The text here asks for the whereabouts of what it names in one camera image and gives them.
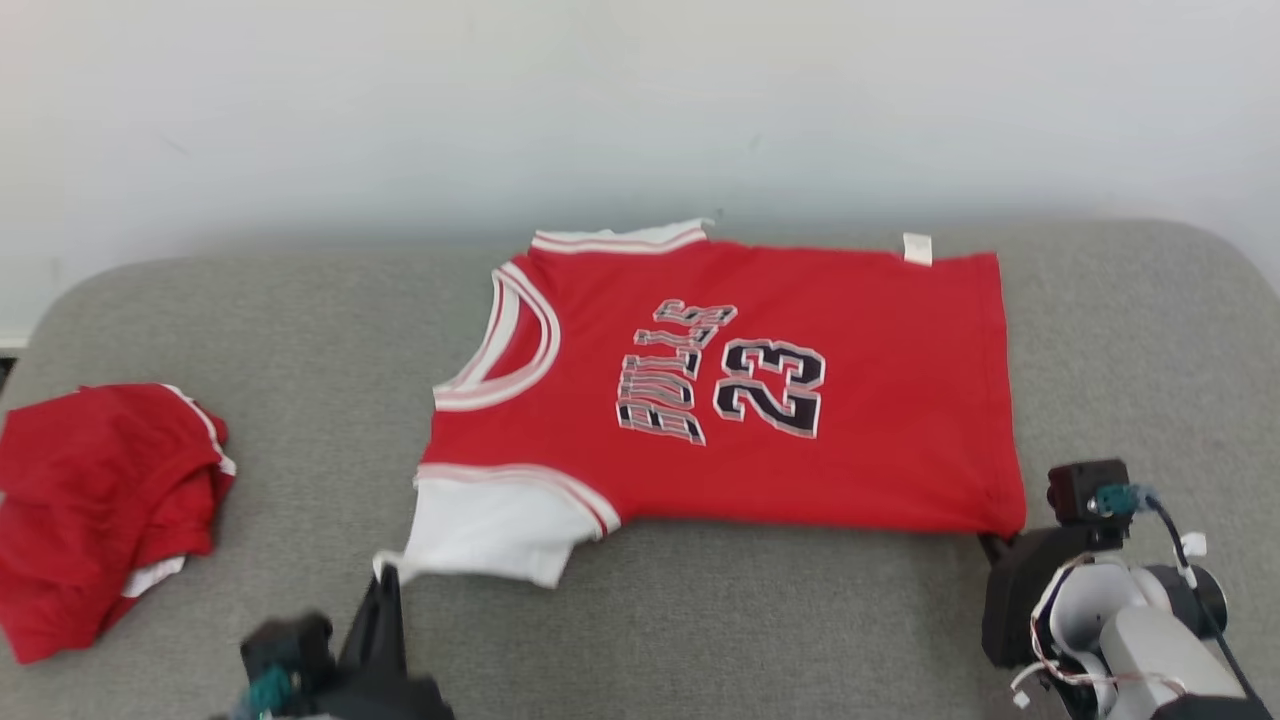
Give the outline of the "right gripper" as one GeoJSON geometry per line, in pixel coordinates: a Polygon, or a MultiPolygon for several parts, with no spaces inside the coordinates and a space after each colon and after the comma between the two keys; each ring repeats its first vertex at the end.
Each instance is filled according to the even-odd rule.
{"type": "Polygon", "coordinates": [[[1030,612],[1051,577],[1069,560],[1091,551],[1100,525],[1047,527],[1016,537],[979,534],[988,561],[980,646],[995,667],[1024,666],[1030,650],[1030,612]]]}

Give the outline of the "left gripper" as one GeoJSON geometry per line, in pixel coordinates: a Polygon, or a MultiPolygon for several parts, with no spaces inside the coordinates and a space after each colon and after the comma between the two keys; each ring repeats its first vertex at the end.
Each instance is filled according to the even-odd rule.
{"type": "Polygon", "coordinates": [[[434,676],[407,673],[401,579],[385,565],[367,587],[343,646],[343,669],[317,693],[332,720],[456,720],[434,676]]]}

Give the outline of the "red Bulls 23 jersey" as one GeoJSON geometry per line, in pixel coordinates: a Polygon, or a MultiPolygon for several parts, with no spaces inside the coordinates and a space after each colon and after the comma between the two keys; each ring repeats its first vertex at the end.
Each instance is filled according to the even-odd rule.
{"type": "Polygon", "coordinates": [[[553,588],[576,546],[639,518],[1025,524],[993,252],[746,245],[692,219],[540,231],[492,288],[376,575],[553,588]]]}

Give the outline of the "red shorts with white stripe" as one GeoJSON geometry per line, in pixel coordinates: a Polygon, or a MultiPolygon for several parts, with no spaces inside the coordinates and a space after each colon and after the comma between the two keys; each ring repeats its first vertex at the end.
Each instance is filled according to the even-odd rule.
{"type": "Polygon", "coordinates": [[[180,388],[83,386],[0,430],[0,632],[31,665],[86,650],[214,551],[238,469],[229,429],[180,388]]]}

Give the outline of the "grey fabric sofa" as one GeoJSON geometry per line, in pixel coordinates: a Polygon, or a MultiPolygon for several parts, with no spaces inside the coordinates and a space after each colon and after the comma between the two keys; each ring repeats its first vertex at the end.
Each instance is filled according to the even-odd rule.
{"type": "MultiPolygon", "coordinates": [[[[1280,720],[1280,293],[1224,240],[1171,222],[938,229],[998,254],[1033,523],[1046,473],[1121,457],[1230,605],[1228,641],[1280,720]]],[[[317,609],[343,635],[370,560],[399,548],[431,388],[465,365],[511,240],[325,238],[104,272],[37,324],[4,414],[78,386],[164,380],[224,418],[239,478],[210,557],[93,648],[17,665],[0,720],[206,720],[238,644],[317,609]]],[[[556,591],[426,577],[404,591],[410,669],[461,720],[1060,720],[980,648],[970,538],[636,521],[579,548],[556,591]]]]}

